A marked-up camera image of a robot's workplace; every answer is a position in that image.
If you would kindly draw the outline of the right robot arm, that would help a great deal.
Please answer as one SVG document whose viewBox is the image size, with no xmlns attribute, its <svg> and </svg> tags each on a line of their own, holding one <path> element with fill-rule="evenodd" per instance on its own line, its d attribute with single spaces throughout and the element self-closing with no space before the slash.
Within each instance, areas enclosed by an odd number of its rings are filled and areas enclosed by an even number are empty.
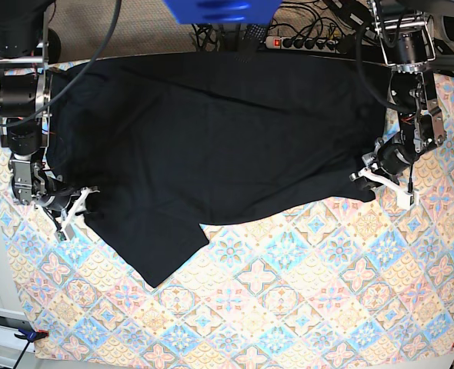
<svg viewBox="0 0 454 369">
<path fill-rule="evenodd" d="M 121 3 L 115 3 L 104 41 L 65 88 L 52 94 L 50 62 L 61 52 L 49 28 L 54 1 L 0 1 L 0 140 L 11 152 L 8 168 L 16 204 L 38 205 L 54 223 L 82 210 L 89 191 L 48 176 L 43 167 L 49 146 L 51 106 L 80 82 L 95 64 L 115 30 Z"/>
</svg>

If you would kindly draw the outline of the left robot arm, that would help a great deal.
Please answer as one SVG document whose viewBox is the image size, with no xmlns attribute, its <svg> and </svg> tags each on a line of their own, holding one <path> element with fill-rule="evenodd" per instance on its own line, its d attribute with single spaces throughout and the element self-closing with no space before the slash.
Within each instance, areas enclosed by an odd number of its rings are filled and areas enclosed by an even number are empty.
<svg viewBox="0 0 454 369">
<path fill-rule="evenodd" d="M 397 1 L 370 1 L 368 6 L 371 15 L 356 34 L 357 70 L 374 99 L 396 111 L 399 119 L 399 131 L 388 141 L 377 138 L 374 150 L 362 157 L 364 168 L 350 176 L 360 188 L 373 190 L 398 186 L 404 170 L 442 146 L 447 133 L 429 65 L 436 52 L 424 12 Z M 367 31 L 375 32 L 392 72 L 386 94 L 377 90 L 363 68 L 362 39 Z"/>
</svg>

